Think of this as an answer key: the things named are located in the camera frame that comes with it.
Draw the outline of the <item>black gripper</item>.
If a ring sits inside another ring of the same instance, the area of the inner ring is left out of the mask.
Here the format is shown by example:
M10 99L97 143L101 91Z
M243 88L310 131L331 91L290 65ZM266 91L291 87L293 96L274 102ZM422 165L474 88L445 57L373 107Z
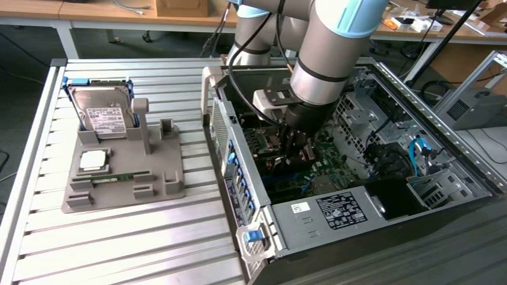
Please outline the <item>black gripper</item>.
M291 129L305 133L309 137L314 137L322 129L334 108L334 103L326 105L291 104L286 109L285 122Z

